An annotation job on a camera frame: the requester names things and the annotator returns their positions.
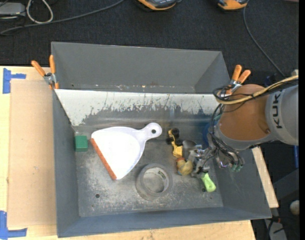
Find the kuka logo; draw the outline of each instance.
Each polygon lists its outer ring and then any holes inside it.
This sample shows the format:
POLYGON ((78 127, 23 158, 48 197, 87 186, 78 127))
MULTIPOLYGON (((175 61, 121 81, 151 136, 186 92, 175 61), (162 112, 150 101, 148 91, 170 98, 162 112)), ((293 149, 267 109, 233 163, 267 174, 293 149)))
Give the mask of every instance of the kuka logo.
POLYGON ((274 113, 272 114, 272 117, 273 117, 273 121, 274 123, 276 124, 276 127, 277 129, 281 129, 283 128, 281 125, 280 125, 280 119, 279 119, 279 114, 278 114, 278 104, 279 104, 279 97, 281 96, 281 93, 280 94, 275 94, 274 95, 274 101, 272 102, 272 104, 275 104, 272 106, 272 109, 275 110, 274 113))

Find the white dustpan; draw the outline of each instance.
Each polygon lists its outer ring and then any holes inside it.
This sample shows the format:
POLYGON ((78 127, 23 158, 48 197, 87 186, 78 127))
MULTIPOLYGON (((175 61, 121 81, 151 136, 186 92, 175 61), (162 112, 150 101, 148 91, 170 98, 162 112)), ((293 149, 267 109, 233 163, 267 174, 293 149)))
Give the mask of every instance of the white dustpan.
POLYGON ((94 131, 90 141, 110 177, 120 180, 138 163, 146 141, 160 136, 162 131, 161 126, 155 122, 140 130, 116 126, 94 131))

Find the white cable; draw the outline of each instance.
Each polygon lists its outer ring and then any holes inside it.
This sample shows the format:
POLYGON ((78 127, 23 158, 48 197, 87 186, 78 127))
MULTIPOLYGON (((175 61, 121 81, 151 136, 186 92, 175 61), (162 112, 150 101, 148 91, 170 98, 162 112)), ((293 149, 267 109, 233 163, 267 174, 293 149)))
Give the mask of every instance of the white cable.
POLYGON ((27 11, 27 15, 28 15, 29 19, 31 19, 34 23, 37 23, 37 24, 43 24, 43 23, 49 23, 49 22, 51 22, 51 21, 53 20, 53 18, 54 18, 53 10, 51 9, 51 7, 49 6, 49 4, 48 4, 45 0, 41 0, 41 1, 47 6, 47 8, 48 8, 48 10, 49 10, 49 12, 50 12, 50 19, 47 20, 47 21, 37 21, 37 20, 35 20, 35 19, 31 16, 31 14, 30 14, 30 12, 29 12, 29 9, 30 9, 30 7, 31 7, 32 1, 33 1, 33 0, 29 0, 29 1, 28 1, 28 4, 27 4, 27 7, 26 7, 26 11, 27 11))

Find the orange rubber edge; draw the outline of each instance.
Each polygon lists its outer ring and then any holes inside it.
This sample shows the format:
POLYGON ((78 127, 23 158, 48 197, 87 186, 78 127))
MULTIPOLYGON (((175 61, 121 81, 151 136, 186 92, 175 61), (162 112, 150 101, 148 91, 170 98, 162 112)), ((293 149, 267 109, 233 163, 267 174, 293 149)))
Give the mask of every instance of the orange rubber edge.
POLYGON ((55 61, 54 61, 54 55, 49 56, 49 65, 50 65, 50 70, 52 74, 56 73, 56 66, 55 66, 55 61))
POLYGON ((46 75, 45 71, 43 68, 39 65, 39 63, 36 60, 31 61, 31 65, 38 71, 38 73, 44 77, 46 75))
POLYGON ((95 140, 93 138, 90 139, 90 142, 93 146, 93 148, 96 150, 100 160, 102 161, 103 165, 105 166, 106 170, 108 171, 110 177, 113 179, 113 180, 116 180, 117 179, 117 176, 114 174, 112 168, 109 166, 109 164, 107 163, 103 153, 100 151, 99 147, 97 146, 95 140))
POLYGON ((242 66, 241 65, 236 65, 236 67, 234 68, 231 79, 233 81, 237 81, 239 76, 241 75, 241 72, 242 72, 242 66))

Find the cardboard sheet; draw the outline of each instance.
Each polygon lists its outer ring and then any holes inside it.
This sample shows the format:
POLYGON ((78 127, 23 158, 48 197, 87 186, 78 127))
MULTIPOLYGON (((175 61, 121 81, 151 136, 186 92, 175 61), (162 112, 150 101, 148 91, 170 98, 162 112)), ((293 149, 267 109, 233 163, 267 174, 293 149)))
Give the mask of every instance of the cardboard sheet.
POLYGON ((8 226, 56 224, 52 92, 11 80, 8 226))

